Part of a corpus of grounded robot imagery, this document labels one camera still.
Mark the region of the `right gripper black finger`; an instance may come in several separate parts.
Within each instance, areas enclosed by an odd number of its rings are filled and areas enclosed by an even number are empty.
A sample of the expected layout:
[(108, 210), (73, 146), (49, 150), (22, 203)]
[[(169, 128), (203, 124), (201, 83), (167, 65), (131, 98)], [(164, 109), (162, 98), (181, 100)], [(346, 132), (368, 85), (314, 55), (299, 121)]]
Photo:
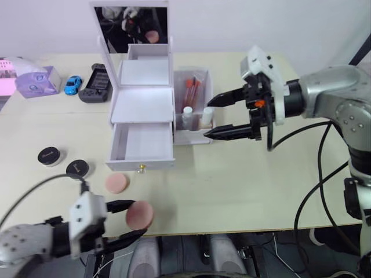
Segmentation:
[(203, 135), (209, 139), (222, 141), (253, 138), (253, 132), (250, 124), (238, 126), (233, 125), (219, 126), (207, 131)]
[(243, 88), (230, 90), (214, 96), (209, 102), (208, 107), (222, 108), (234, 105), (238, 101), (245, 99), (245, 90)]

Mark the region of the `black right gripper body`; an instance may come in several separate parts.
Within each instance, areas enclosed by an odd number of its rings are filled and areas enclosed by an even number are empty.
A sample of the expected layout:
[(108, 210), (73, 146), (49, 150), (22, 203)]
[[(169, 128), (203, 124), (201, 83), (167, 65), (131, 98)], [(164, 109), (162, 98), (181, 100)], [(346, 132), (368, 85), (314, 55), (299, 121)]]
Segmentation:
[(270, 79), (264, 74), (247, 77), (248, 90), (245, 93), (249, 109), (253, 138), (261, 139), (261, 127), (267, 128), (267, 141), (273, 139), (274, 107)]

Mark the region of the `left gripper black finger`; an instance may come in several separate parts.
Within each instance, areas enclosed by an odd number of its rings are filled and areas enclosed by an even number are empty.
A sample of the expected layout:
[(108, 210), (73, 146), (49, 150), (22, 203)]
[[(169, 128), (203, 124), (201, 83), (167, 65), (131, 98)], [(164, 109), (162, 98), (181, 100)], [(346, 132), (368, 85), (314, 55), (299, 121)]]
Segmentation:
[(140, 229), (123, 234), (115, 240), (104, 238), (103, 254), (104, 255), (111, 254), (121, 249), (129, 247), (132, 243), (141, 238), (146, 232), (147, 229)]
[(121, 211), (128, 210), (134, 203), (134, 200), (115, 200), (106, 203), (107, 211), (109, 213), (119, 213)]

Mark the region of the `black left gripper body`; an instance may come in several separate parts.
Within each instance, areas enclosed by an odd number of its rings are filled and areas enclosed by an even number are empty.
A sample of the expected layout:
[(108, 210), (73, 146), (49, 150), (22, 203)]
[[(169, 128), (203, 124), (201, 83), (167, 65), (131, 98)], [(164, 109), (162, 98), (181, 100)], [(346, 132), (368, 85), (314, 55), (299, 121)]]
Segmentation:
[(105, 233), (105, 218), (100, 218), (96, 224), (88, 228), (88, 231), (80, 240), (81, 252), (95, 251), (98, 255), (113, 253), (114, 249), (110, 246), (108, 239), (103, 237)]

